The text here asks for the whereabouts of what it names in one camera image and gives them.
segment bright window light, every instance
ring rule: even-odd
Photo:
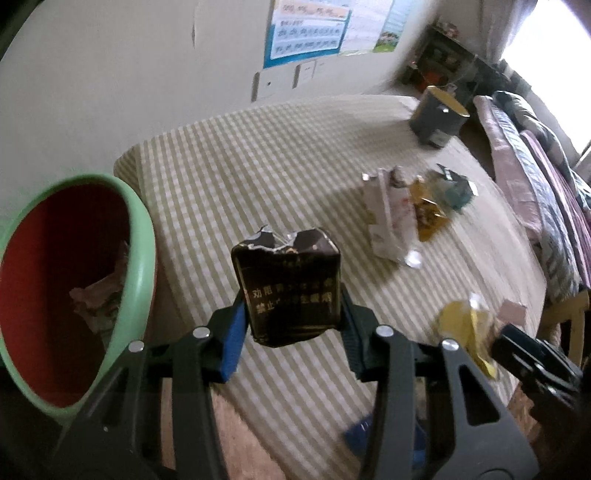
[[[591,37],[577,17],[560,0],[538,0],[503,58],[581,153],[591,140]]]

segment wall poster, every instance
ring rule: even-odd
[[[415,0],[273,0],[265,68],[332,54],[393,51]]]

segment tablecloth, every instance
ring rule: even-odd
[[[436,343],[448,302],[483,295],[528,307],[540,321],[545,280],[501,191],[452,139],[419,145],[408,127],[416,100],[339,96],[263,106],[186,125],[138,144],[115,174],[145,202],[160,261],[187,327],[207,323],[238,291],[230,249],[269,224],[280,233],[321,226],[342,251],[342,278],[356,303],[412,340]],[[372,254],[361,175],[402,165],[411,174],[444,164],[479,196],[423,245],[419,270]],[[506,404],[517,380],[492,382]],[[342,433],[372,408],[375,385],[349,371],[339,334],[280,349],[248,336],[238,371],[222,387],[261,442],[296,479],[356,478],[359,461]]]

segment silver screw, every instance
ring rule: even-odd
[[[209,335],[211,335],[211,331],[207,327],[197,327],[193,331],[193,336],[195,338],[199,338],[199,339],[207,338],[207,337],[209,337]]]
[[[460,345],[453,338],[446,338],[444,341],[441,342],[441,346],[445,350],[449,350],[450,352],[455,352],[457,349],[460,348]]]
[[[375,329],[375,333],[382,338],[387,338],[394,335],[394,329],[390,325],[378,325]]]
[[[142,340],[134,340],[128,346],[131,353],[140,353],[144,349],[144,343]]]

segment black mechanical device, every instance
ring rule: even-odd
[[[359,479],[531,480],[538,462],[487,379],[453,339],[438,346],[408,340],[354,305],[343,286],[340,331],[349,366],[362,382],[377,381],[374,420]],[[177,343],[149,349],[132,342],[95,389],[58,445],[55,480],[225,480],[209,385],[236,368],[247,328],[242,297],[218,310],[207,327]],[[532,411],[547,422],[580,413],[582,373],[551,345],[508,326],[493,357],[524,383]],[[173,378],[176,471],[158,454],[162,377]],[[415,377],[428,404],[427,462],[413,470]],[[548,425],[564,436],[559,421]]]

